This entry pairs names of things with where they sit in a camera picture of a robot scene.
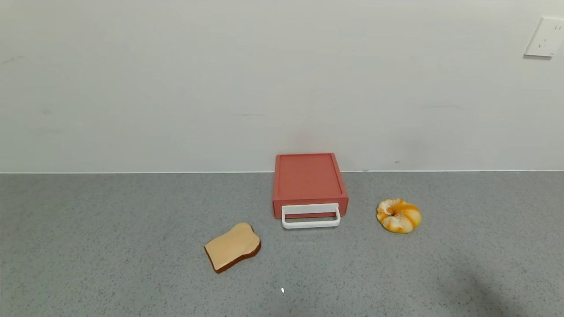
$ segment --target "red drawer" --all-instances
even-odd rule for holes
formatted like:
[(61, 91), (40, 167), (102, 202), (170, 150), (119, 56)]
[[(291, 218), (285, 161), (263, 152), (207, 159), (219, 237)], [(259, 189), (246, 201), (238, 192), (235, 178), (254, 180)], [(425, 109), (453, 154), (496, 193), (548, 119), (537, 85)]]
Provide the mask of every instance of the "red drawer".
[[(347, 212), (349, 196), (333, 153), (276, 156), (274, 218), (282, 218), (282, 206), (338, 204), (340, 215)], [(335, 212), (287, 214), (286, 218), (331, 217)]]

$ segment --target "orange swirl bagel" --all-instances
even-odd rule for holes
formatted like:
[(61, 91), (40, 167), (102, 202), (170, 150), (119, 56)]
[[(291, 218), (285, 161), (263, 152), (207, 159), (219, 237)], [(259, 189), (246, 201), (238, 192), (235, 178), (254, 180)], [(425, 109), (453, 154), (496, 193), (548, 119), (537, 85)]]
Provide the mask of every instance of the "orange swirl bagel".
[(403, 199), (386, 199), (378, 204), (376, 218), (388, 231), (407, 234), (421, 223), (421, 212)]

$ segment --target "drawer handle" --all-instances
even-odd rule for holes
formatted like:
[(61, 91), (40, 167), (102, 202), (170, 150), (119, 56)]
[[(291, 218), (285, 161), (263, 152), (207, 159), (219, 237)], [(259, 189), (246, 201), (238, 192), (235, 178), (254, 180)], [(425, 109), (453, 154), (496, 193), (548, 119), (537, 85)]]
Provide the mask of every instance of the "drawer handle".
[[(337, 219), (305, 222), (286, 222), (286, 215), (335, 213)], [(337, 227), (341, 223), (339, 204), (308, 204), (282, 206), (282, 226), (286, 229)]]

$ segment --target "wall socket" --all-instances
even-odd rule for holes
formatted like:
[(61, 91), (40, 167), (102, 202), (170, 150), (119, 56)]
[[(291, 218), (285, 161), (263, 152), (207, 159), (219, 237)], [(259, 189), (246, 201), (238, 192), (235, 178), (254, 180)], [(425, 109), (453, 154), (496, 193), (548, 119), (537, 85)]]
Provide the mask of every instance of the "wall socket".
[(562, 41), (564, 41), (564, 20), (544, 17), (540, 19), (525, 55), (555, 56)]

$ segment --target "toy food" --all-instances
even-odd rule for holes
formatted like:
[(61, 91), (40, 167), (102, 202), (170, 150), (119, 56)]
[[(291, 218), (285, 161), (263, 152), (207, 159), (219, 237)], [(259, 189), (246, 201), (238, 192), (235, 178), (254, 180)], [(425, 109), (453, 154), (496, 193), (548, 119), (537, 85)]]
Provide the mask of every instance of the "toy food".
[(227, 233), (208, 242), (204, 249), (216, 273), (254, 257), (261, 249), (261, 239), (246, 222), (236, 224)]
[(378, 204), (376, 218), (388, 231), (407, 234), (421, 223), (421, 212), (403, 199), (386, 199)]

